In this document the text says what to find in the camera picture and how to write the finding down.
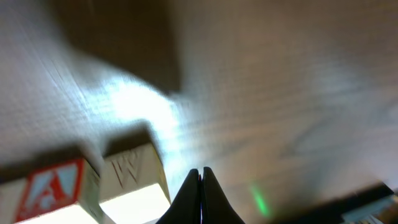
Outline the white block cane picture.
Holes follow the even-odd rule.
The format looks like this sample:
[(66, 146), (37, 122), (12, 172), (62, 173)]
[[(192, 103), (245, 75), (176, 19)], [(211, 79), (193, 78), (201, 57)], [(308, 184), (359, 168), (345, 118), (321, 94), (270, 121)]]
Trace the white block cane picture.
[(1, 184), (1, 224), (103, 223), (100, 177), (85, 159), (39, 169)]

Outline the white block airplane picture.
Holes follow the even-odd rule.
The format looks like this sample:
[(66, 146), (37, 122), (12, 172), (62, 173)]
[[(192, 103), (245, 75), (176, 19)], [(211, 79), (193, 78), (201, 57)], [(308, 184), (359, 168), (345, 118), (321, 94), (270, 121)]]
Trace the white block airplane picture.
[(151, 143), (108, 156), (99, 205), (110, 223), (155, 223), (170, 207), (163, 165)]

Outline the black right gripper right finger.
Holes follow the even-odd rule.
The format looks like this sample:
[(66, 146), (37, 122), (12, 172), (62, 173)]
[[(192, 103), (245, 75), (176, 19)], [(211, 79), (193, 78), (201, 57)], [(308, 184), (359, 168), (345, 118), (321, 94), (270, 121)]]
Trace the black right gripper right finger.
[(202, 224), (244, 224), (210, 167), (203, 168), (200, 195)]

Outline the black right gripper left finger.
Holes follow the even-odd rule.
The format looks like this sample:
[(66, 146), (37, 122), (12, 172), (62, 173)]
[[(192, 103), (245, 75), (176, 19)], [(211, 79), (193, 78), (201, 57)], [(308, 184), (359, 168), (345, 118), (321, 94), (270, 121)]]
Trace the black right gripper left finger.
[(169, 209), (159, 218), (156, 224), (200, 224), (200, 184), (199, 171), (191, 169)]

